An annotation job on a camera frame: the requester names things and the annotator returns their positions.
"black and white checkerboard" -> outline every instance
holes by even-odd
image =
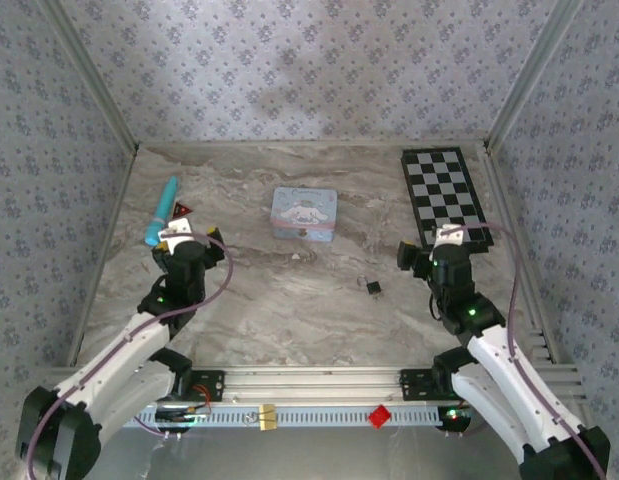
[[[485,221],[459,148],[405,150],[402,167],[423,246],[434,244],[436,228],[445,223]],[[472,253],[484,253],[493,239],[486,228],[472,229],[465,245]]]

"marble surface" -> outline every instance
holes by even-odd
[[[458,345],[428,311],[429,290],[396,267],[402,239],[418,242],[398,146],[228,145],[142,148],[129,180],[78,363],[93,358],[160,275],[144,230],[166,179],[193,208],[194,229],[216,225],[235,258],[227,291],[174,339],[194,365],[429,365]],[[475,150],[463,153],[488,220],[498,221]],[[278,240],[269,223],[278,186],[338,191],[332,243]],[[512,271],[500,235],[472,256],[479,290],[506,311]],[[226,266],[207,273],[207,291]],[[378,280],[373,299],[356,284]],[[517,311],[524,318],[524,313]],[[528,330],[518,321],[519,339]]]

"red triangle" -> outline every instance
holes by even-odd
[[[176,218],[184,217],[191,212],[193,212],[193,210],[191,210],[189,207],[183,205],[180,202],[176,202],[176,205],[173,207],[173,215],[171,216],[171,219],[175,220]]]

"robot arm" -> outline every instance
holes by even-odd
[[[444,233],[457,227],[439,230],[431,251],[403,242],[398,252],[398,266],[427,281],[438,320],[462,345],[434,359],[436,383],[483,416],[515,456],[523,480],[597,479],[570,431],[605,470],[609,440],[599,427],[585,428],[549,390],[515,340],[510,346],[504,317],[475,291],[462,232]]]
[[[205,271],[224,259],[218,230],[210,246],[193,239],[186,219],[161,232],[154,249],[165,275],[153,285],[127,326],[93,360],[52,390],[36,388],[25,400],[16,454],[24,459],[43,415],[72,389],[35,445],[33,466],[41,478],[77,480],[95,464],[101,449],[147,405],[182,397],[191,385],[191,361],[165,348],[205,300]]]

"wall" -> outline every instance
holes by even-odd
[[[63,0],[140,142],[483,138],[554,0]]]
[[[619,478],[619,1],[585,2],[497,157]]]
[[[0,479],[62,365],[127,160],[33,0],[0,0]]]

